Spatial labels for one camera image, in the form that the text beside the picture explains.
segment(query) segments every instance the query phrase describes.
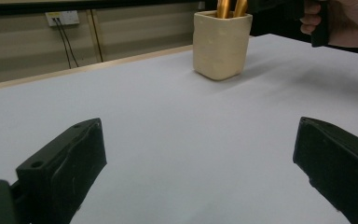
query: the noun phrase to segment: white tabletop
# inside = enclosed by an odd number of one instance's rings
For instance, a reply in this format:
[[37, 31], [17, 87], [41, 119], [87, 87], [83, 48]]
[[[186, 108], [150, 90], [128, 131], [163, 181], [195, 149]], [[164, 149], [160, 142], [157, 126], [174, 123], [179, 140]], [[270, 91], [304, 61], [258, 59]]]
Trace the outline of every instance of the white tabletop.
[[292, 162], [300, 117], [358, 135], [358, 54], [266, 35], [214, 82], [192, 51], [0, 89], [0, 179], [79, 121], [108, 164], [72, 223], [345, 224]]

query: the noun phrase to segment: gold pencil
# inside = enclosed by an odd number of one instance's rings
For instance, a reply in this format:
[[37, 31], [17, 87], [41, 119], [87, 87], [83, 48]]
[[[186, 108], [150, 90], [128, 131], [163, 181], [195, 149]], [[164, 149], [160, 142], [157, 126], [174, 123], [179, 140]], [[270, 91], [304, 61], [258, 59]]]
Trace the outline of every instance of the gold pencil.
[[248, 0], [237, 0], [233, 17], [242, 17], [248, 10]]
[[229, 18], [229, 0], [219, 0], [217, 3], [216, 17], [219, 19]]

